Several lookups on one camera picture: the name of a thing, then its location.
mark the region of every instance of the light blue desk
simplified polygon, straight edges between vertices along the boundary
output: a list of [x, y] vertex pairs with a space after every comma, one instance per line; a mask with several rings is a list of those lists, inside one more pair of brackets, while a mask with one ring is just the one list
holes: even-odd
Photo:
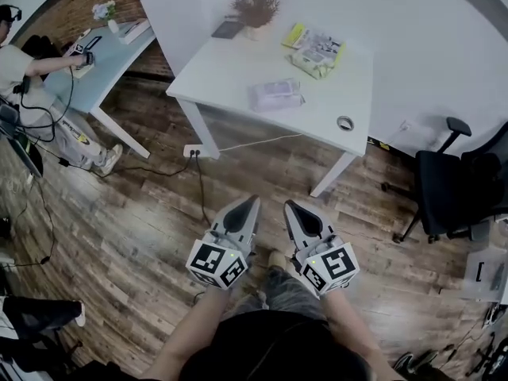
[[[120, 24], [120, 30], [132, 23]], [[83, 47], [96, 36], [102, 39], [91, 49], [95, 54], [95, 66], [81, 79], [74, 80], [71, 107], [83, 113], [92, 114], [115, 136], [124, 141], [130, 148], [144, 158], [150, 152], [135, 141], [120, 125], [102, 111], [100, 105], [115, 83], [124, 74], [132, 62], [156, 39], [153, 30], [147, 29], [136, 40], [128, 45], [122, 44], [108, 27], [92, 29], [79, 41]], [[44, 81], [46, 90], [52, 92], [67, 104], [71, 92], [71, 76], [65, 71], [51, 73]]]

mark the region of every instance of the beige shirt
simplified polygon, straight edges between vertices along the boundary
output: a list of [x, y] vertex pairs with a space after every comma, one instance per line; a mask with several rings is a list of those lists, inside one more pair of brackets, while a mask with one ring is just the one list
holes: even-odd
[[[21, 123], [33, 125], [46, 113], [43, 110], [25, 109], [21, 106], [21, 95], [14, 94], [13, 89], [23, 81], [26, 69], [33, 58], [25, 54], [14, 45], [0, 48], [0, 95], [8, 102], [19, 105]], [[44, 90], [42, 79], [39, 76], [30, 78], [30, 88], [23, 97], [23, 104], [27, 107], [39, 106], [49, 109], [56, 96]]]

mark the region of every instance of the black shirt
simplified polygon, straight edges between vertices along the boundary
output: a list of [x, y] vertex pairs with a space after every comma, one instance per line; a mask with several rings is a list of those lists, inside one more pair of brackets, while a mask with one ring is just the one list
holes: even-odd
[[337, 344], [325, 321], [259, 310], [223, 321], [212, 344], [187, 361], [179, 379], [367, 381], [368, 375], [365, 361]]

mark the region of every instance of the white flowers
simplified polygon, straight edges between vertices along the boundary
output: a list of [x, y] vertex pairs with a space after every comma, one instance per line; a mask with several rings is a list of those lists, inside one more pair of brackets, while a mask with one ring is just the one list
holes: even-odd
[[109, 0], [106, 3], [96, 4], [92, 7], [94, 20], [111, 20], [116, 13], [114, 0]]

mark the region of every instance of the brick wall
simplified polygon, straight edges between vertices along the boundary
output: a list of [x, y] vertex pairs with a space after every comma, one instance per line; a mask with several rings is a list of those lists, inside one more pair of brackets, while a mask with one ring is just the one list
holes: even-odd
[[[67, 42], [74, 42], [85, 29], [102, 27], [105, 21], [95, 21], [91, 12], [96, 3], [108, 0], [48, 0], [30, 19], [28, 27], [16, 35], [15, 44], [21, 47], [32, 35], [46, 35], [61, 48]], [[146, 17], [139, 0], [114, 0], [117, 3], [115, 20], [120, 23]], [[133, 63], [130, 71], [171, 76], [172, 72], [154, 41]]]

